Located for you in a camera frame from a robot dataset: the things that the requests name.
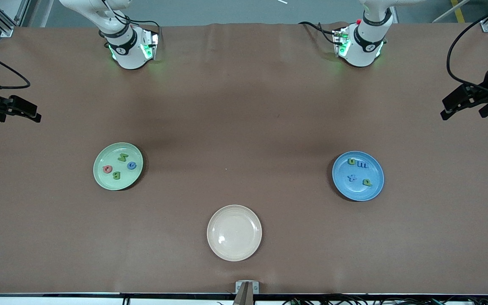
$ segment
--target plate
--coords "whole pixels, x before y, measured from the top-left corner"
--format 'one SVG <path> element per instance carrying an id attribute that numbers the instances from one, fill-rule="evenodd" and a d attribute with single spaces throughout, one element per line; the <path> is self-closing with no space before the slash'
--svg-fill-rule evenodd
<path id="1" fill-rule="evenodd" d="M 259 247 L 263 229 L 257 215 L 244 206 L 230 205 L 210 219 L 207 239 L 212 251 L 229 262 L 243 261 Z"/>
<path id="2" fill-rule="evenodd" d="M 137 181 L 143 165 L 143 156 L 135 145 L 114 143 L 97 155 L 93 163 L 93 177 L 101 187 L 118 191 Z"/>
<path id="3" fill-rule="evenodd" d="M 362 151 L 348 151 L 333 165 L 333 181 L 342 195 L 355 201 L 371 200 L 383 189 L 380 164 Z"/>

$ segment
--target white plate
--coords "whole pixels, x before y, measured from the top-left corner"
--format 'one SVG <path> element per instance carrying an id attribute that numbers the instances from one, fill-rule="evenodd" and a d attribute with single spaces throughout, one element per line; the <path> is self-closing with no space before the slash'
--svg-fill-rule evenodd
<path id="1" fill-rule="evenodd" d="M 229 262 L 252 256 L 261 243 L 263 229 L 257 215 L 244 206 L 230 205 L 215 212 L 208 223 L 212 251 Z"/>

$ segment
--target gray floor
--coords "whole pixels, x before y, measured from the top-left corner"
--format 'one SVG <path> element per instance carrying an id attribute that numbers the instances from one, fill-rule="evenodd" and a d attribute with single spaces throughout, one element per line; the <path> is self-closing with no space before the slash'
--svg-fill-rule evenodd
<path id="1" fill-rule="evenodd" d="M 211 23 L 333 23 L 354 22 L 362 17 L 357 0 L 134 0 L 124 13 L 132 19 L 155 20 L 162 26 L 209 25 Z M 427 0 L 416 6 L 397 8 L 401 23 L 429 23 L 452 7 L 451 0 Z M 93 27 L 85 17 L 58 0 L 37 0 L 29 24 L 46 27 Z M 470 0 L 462 7 L 466 22 L 488 13 L 488 0 Z M 455 14 L 442 22 L 457 22 Z"/>

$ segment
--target green plate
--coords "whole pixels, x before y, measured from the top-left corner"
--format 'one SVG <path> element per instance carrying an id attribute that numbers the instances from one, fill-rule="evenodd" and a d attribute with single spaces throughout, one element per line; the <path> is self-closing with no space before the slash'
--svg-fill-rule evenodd
<path id="1" fill-rule="evenodd" d="M 95 159 L 93 177 L 101 187 L 118 191 L 137 181 L 143 165 L 141 151 L 135 145 L 114 143 L 103 149 Z"/>

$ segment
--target table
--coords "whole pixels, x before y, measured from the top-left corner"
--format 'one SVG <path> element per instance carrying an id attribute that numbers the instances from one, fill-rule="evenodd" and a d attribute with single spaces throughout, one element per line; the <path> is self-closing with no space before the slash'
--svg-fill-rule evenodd
<path id="1" fill-rule="evenodd" d="M 488 118 L 447 122 L 445 54 L 465 25 L 393 25 L 370 67 L 350 67 L 302 25 L 163 29 L 157 62 L 119 68 L 93 28 L 18 28 L 0 59 L 42 122 L 0 124 L 0 293 L 488 293 Z M 488 33 L 453 69 L 480 81 Z M 1 84 L 19 79 L 0 67 Z M 145 175 L 106 191 L 97 153 L 137 145 Z M 383 166 L 369 202 L 337 193 L 331 166 L 362 150 Z M 216 257 L 219 208 L 251 208 L 263 241 Z"/>

